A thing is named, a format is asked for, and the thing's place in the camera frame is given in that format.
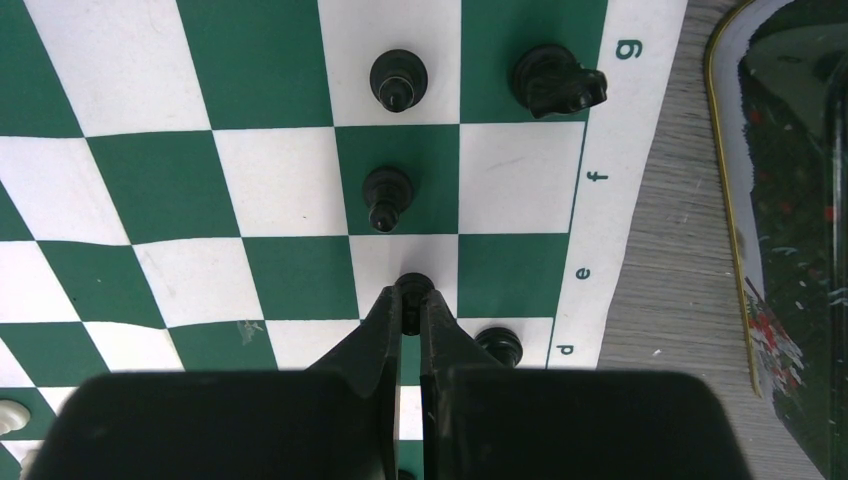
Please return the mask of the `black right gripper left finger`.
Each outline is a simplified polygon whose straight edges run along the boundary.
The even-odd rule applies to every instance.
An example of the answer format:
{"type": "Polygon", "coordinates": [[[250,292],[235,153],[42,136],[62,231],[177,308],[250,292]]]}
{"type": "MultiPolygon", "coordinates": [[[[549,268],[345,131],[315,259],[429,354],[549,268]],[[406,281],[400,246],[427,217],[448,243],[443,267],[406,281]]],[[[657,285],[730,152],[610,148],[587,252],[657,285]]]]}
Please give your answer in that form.
{"type": "Polygon", "coordinates": [[[31,479],[391,479],[402,300],[304,370],[140,372],[86,381],[31,479]]]}

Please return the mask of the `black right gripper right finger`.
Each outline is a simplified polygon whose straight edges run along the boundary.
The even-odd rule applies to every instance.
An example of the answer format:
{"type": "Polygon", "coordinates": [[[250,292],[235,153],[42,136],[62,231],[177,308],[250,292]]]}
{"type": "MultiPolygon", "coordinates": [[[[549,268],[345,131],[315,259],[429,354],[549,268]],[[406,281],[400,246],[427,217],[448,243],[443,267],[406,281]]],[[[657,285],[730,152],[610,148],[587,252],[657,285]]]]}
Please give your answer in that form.
{"type": "Polygon", "coordinates": [[[422,390],[438,479],[747,479],[725,411],[678,372],[509,368],[457,323],[421,308],[422,390]]]}

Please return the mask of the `green white chess mat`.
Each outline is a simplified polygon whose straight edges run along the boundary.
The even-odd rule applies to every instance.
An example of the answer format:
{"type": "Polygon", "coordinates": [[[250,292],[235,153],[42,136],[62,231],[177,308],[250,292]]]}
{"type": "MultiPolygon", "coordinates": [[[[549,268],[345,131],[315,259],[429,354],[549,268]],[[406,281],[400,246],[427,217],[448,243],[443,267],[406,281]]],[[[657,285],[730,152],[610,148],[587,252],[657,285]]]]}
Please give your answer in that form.
{"type": "Polygon", "coordinates": [[[525,368],[594,368],[682,1],[5,1],[1,436],[18,479],[66,399],[119,371],[312,364],[400,276],[525,368]],[[602,71],[607,100],[534,119],[529,49],[602,71]],[[382,53],[425,64],[385,110],[382,53]],[[390,233],[366,176],[414,198],[390,233]]]}

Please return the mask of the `black chess knight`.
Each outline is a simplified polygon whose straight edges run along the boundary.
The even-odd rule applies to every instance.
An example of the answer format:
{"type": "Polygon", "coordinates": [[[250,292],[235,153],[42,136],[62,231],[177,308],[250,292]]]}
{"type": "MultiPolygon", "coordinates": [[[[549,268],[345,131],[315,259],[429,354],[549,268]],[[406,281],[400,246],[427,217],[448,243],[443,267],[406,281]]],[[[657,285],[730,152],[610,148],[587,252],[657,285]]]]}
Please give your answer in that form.
{"type": "Polygon", "coordinates": [[[600,70],[584,67],[566,47],[543,44],[514,64],[511,93],[534,119],[571,115],[607,100],[608,82],[600,70]]]}

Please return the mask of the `gold metal tin tray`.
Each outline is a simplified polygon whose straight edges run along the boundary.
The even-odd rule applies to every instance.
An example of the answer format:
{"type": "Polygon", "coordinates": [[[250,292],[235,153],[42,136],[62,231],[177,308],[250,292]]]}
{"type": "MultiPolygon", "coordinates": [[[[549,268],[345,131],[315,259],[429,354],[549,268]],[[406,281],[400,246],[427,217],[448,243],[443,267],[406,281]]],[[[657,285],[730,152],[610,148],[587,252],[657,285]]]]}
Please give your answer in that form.
{"type": "Polygon", "coordinates": [[[821,475],[847,475],[847,5],[746,1],[705,87],[752,386],[821,475]]]}

